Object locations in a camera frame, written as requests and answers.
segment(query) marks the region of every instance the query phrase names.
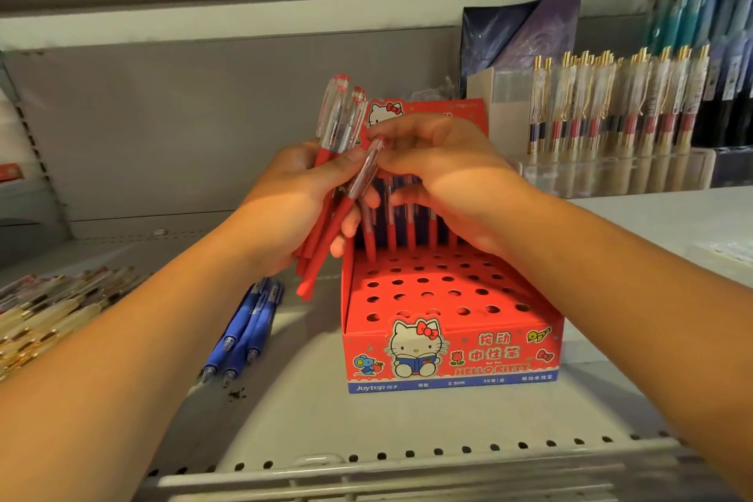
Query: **red box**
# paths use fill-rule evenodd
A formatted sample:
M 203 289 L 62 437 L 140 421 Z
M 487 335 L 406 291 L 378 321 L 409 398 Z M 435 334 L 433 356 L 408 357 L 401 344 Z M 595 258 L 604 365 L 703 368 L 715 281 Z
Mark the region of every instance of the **red box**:
M 374 118 L 385 111 L 449 113 L 487 133 L 481 100 L 370 104 Z M 341 290 L 351 393 L 557 379 L 564 318 L 504 260 L 469 244 L 380 249 L 369 262 L 350 239 Z
M 3 181 L 14 181 L 15 179 L 23 179 L 24 174 L 21 173 L 21 167 L 15 163 L 0 164 L 0 183 Z

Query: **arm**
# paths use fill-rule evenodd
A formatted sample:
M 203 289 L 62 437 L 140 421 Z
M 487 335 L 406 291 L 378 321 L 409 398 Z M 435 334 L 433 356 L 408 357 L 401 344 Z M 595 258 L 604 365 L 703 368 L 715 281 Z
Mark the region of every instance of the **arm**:
M 244 292 L 287 266 L 325 193 L 364 156 L 307 170 L 315 153 L 278 153 L 226 222 L 0 384 L 0 500 L 130 500 Z
M 406 116 L 370 131 L 395 138 L 382 167 L 423 179 L 396 204 L 433 207 L 508 260 L 753 499 L 753 290 L 541 193 L 468 122 Z

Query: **person's right hand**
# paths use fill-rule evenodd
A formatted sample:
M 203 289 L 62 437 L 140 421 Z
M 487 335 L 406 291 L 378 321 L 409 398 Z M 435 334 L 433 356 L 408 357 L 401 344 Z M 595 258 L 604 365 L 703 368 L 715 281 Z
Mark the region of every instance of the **person's right hand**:
M 497 154 L 494 145 L 471 122 L 432 113 L 395 117 L 369 127 L 373 139 L 383 135 L 390 146 L 379 164 L 392 174 L 413 174 L 422 184 L 405 186 L 391 196 L 399 206 L 418 203 L 433 208 L 447 226 L 479 250 L 501 255 L 489 224 L 509 187 L 529 187 Z

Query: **blue stripe on box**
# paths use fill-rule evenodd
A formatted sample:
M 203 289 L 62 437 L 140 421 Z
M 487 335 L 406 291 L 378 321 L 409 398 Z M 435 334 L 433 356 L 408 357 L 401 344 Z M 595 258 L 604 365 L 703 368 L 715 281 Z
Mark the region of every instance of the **blue stripe on box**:
M 351 393 L 377 393 L 379 391 L 407 391 L 409 389 L 440 389 L 443 387 L 478 387 L 480 385 L 509 385 L 514 383 L 542 383 L 556 381 L 560 370 L 539 372 L 535 375 L 514 373 L 504 377 L 476 375 L 474 377 L 448 377 L 405 379 L 398 381 L 348 383 Z

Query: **hello kitty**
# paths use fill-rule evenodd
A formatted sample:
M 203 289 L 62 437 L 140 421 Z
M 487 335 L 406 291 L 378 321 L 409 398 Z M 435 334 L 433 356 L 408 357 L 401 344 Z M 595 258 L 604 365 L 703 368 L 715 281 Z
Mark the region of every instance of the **hello kitty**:
M 437 320 L 419 320 L 414 325 L 396 321 L 387 352 L 394 358 L 398 377 L 431 377 L 437 372 L 439 355 L 447 351 Z
M 383 106 L 372 104 L 369 117 L 366 119 L 366 127 L 371 127 L 376 123 L 383 122 L 386 119 L 403 115 L 403 104 L 399 101 L 388 101 Z

